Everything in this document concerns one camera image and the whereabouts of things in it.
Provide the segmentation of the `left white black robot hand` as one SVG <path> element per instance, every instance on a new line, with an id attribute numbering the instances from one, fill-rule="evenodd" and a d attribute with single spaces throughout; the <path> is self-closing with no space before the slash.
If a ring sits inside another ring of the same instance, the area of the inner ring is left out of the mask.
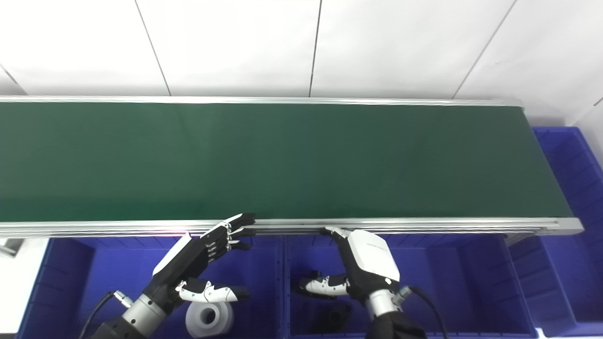
<path id="1" fill-rule="evenodd" d="M 238 214 L 219 222 L 202 236 L 182 236 L 153 270 L 142 296 L 145 303 L 170 315 L 185 301 L 237 302 L 250 297 L 246 287 L 229 287 L 199 279 L 207 266 L 232 250 L 249 250 L 241 237 L 255 236 L 254 213 Z"/>

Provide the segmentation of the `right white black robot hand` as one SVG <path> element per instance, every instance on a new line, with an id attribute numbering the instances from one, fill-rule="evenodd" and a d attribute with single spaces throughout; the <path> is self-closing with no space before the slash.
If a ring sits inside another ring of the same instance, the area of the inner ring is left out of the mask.
<path id="1" fill-rule="evenodd" d="M 345 273 L 303 278 L 301 291 L 311 296 L 348 295 L 370 304 L 392 303 L 399 289 L 400 272 L 386 241 L 366 230 L 344 230 L 334 226 L 322 229 L 337 245 Z"/>

